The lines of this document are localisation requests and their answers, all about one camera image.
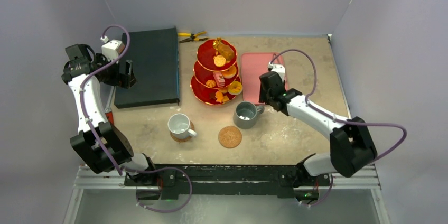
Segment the grey ceramic mug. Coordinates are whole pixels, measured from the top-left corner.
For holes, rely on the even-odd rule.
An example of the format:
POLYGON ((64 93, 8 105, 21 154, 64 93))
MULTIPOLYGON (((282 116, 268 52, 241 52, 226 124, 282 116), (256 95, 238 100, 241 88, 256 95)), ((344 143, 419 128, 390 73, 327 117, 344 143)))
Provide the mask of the grey ceramic mug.
POLYGON ((240 129, 250 129, 255 126, 258 117, 264 111, 264 105, 255 105, 248 101, 240 102, 235 108, 233 122, 240 129))

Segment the yellow glazed donut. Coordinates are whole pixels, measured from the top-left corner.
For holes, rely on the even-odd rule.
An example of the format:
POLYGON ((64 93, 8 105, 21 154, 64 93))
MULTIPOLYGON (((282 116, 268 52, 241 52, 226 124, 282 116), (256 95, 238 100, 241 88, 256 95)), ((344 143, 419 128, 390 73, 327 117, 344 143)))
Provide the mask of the yellow glazed donut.
POLYGON ((234 81, 227 87, 227 92, 231 95, 239 95, 243 90, 242 84, 239 81, 234 81))

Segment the orange glazed donut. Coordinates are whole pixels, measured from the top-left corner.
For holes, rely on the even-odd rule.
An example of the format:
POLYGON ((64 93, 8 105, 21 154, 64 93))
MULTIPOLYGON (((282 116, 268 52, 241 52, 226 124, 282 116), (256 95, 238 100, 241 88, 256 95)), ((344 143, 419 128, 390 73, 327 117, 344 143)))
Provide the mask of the orange glazed donut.
POLYGON ((227 70, 222 71, 221 74, 225 79, 233 78, 237 74, 237 67, 231 66, 227 70))

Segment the fish shaped yellow cookie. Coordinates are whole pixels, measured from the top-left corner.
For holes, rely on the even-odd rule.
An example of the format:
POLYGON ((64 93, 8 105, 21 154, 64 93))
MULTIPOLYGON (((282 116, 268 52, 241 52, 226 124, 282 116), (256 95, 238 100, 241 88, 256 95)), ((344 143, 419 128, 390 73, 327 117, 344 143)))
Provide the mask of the fish shaped yellow cookie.
POLYGON ((222 103, 223 102, 224 95, 223 95, 223 93, 221 91, 217 91, 214 94, 214 97, 216 99, 216 102, 218 102, 218 103, 222 103))

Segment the round yellow cracker top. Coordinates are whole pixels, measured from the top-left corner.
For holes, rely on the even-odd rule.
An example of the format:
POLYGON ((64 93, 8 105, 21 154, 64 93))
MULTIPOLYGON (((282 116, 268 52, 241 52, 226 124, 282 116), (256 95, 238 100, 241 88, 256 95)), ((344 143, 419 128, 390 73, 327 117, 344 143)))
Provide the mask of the round yellow cracker top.
POLYGON ((222 55, 216 55, 213 58, 213 63, 216 67, 223 67, 227 63, 227 59, 222 55))

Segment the small brown swirl cookie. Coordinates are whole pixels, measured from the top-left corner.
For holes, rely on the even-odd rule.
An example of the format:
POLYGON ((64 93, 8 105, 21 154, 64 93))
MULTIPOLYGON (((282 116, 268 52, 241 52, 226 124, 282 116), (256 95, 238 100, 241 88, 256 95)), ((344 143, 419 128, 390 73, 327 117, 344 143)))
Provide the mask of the small brown swirl cookie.
POLYGON ((217 83, 214 80, 208 80, 206 82, 206 86, 209 87, 209 88, 214 88, 214 87, 217 86, 217 83))

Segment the woven round coaster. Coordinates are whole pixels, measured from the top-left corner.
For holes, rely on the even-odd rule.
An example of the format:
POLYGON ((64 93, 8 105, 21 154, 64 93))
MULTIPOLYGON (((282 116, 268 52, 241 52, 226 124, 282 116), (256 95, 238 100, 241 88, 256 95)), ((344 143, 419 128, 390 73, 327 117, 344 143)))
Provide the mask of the woven round coaster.
POLYGON ((189 140, 191 140, 193 138, 193 136, 188 132, 189 130, 194 130, 195 126, 193 122, 190 122, 190 127, 189 129, 187 129, 184 132, 181 132, 180 134, 175 134, 173 132, 170 132, 170 137, 178 142, 178 143, 183 143, 183 142, 187 142, 189 140))
POLYGON ((219 143, 226 148, 235 148, 242 141, 242 133, 235 126, 226 126, 218 133, 219 143))

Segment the brown croissant bread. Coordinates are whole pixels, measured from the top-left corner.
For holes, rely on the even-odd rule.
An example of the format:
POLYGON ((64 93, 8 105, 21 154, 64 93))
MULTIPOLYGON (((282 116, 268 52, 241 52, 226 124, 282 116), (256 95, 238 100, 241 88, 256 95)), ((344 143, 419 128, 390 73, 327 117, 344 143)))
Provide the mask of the brown croissant bread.
POLYGON ((227 61, 231 61, 235 57, 235 52, 229 46, 223 43, 222 38, 216 38, 213 42, 213 48, 216 55, 223 56, 227 61))

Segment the white ceramic mug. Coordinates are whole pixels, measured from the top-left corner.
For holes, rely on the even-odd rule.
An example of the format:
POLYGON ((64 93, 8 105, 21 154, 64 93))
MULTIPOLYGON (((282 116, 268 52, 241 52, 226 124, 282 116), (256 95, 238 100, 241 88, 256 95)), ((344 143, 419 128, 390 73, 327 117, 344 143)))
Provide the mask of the white ceramic mug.
MULTIPOLYGON (((174 114, 169 118, 167 122, 167 126, 170 132, 175 134, 180 134, 181 132, 186 131, 190 127, 190 119, 185 114, 174 114)), ((198 134, 195 130, 188 131, 193 137, 196 137, 198 134)))

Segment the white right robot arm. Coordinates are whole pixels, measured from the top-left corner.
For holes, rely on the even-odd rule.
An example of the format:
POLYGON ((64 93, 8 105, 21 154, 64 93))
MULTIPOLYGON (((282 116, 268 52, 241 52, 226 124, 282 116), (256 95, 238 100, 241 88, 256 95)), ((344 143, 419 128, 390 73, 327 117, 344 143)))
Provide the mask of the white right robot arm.
POLYGON ((323 115, 300 91, 286 90, 277 72, 264 73, 259 79, 261 102, 306 123, 329 140, 329 153, 312 154, 297 164, 296 177, 300 184, 310 185, 317 176, 329 173, 349 178, 378 156, 363 119, 323 115))

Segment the dark grey box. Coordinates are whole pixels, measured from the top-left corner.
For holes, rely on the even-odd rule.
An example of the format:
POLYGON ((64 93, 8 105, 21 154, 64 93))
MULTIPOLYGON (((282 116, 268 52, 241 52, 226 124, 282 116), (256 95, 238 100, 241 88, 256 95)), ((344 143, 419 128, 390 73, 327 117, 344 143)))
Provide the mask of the dark grey box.
POLYGON ((133 62, 136 83, 117 88, 118 109, 180 102, 178 33, 175 27, 130 32, 130 46, 121 61, 133 62))

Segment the square yellow cracker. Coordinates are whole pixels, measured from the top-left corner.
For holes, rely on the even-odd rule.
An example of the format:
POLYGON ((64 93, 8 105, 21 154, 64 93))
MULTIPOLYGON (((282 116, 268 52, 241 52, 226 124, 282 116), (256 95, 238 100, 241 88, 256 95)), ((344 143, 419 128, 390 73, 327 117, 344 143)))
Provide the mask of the square yellow cracker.
POLYGON ((223 96, 222 103, 228 102, 230 99, 228 96, 223 96))

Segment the red three-tier cake stand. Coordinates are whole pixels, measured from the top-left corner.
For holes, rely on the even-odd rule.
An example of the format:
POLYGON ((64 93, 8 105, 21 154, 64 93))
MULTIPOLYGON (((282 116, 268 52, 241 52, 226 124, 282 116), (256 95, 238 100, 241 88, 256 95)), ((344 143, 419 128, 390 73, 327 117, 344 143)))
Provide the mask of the red three-tier cake stand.
POLYGON ((197 49, 197 59, 193 67, 193 76, 191 78, 190 87, 193 91, 194 96, 201 102, 208 105, 223 105, 235 99, 235 97, 238 95, 234 96, 229 93, 223 94, 224 96, 228 96, 230 100, 226 103, 218 103, 216 102, 214 94, 218 91, 219 88, 217 86, 214 88, 209 88, 206 86, 206 82, 208 80, 214 80, 214 72, 222 72, 227 70, 231 66, 236 66, 237 74, 233 78, 225 79, 225 85, 223 87, 228 87, 235 80, 241 83, 241 78, 239 76, 240 70, 236 48, 223 39, 223 43, 229 45, 233 49, 233 51, 235 52, 235 57, 231 61, 227 61, 226 65, 223 67, 219 68, 214 65, 213 58, 214 56, 216 56, 216 51, 213 48, 214 40, 215 39, 205 41, 204 44, 200 45, 197 49))

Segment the red handled wrench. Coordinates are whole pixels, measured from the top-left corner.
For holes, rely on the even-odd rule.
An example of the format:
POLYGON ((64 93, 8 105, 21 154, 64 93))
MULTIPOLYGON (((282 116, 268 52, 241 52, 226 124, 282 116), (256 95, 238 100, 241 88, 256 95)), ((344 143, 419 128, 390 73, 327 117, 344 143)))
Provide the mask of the red handled wrench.
POLYGON ((114 124, 114 116, 113 116, 113 112, 112 112, 112 110, 111 110, 110 107, 108 107, 108 108, 105 109, 105 115, 106 115, 107 120, 108 120, 111 124, 114 124))

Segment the yellow handled pliers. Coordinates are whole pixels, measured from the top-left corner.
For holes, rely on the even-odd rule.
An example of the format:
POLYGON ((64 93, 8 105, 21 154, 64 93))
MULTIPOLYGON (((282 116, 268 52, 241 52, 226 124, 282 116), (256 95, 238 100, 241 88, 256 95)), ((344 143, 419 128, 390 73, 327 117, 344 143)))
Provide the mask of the yellow handled pliers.
POLYGON ((189 33, 189 32, 177 32, 178 37, 185 37, 185 39, 179 41, 179 43, 187 43, 187 42, 202 42, 209 40, 206 35, 207 31, 201 31, 197 33, 189 33))

